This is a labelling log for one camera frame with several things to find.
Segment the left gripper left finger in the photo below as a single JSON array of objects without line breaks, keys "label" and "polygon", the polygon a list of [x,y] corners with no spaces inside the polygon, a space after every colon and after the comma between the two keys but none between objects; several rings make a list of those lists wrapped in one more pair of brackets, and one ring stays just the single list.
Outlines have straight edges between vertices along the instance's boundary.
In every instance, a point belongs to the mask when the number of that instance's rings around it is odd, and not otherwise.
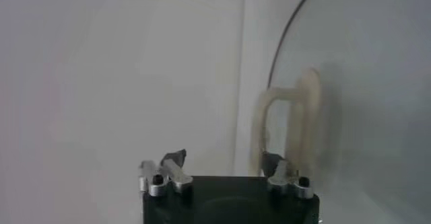
[{"label": "left gripper left finger", "polygon": [[193,177],[183,172],[187,151],[181,149],[163,156],[158,165],[152,160],[144,160],[139,166],[139,191],[152,197],[165,196],[168,187],[182,194],[193,185]]}]

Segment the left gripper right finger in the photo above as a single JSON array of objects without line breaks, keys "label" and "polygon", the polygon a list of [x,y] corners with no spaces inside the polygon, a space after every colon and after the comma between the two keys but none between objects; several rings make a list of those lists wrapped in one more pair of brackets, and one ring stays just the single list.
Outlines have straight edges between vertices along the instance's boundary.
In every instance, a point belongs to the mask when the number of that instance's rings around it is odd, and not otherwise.
[{"label": "left gripper right finger", "polygon": [[281,155],[262,152],[261,170],[267,178],[268,191],[279,195],[293,194],[299,199],[314,196],[310,178],[301,176]]}]

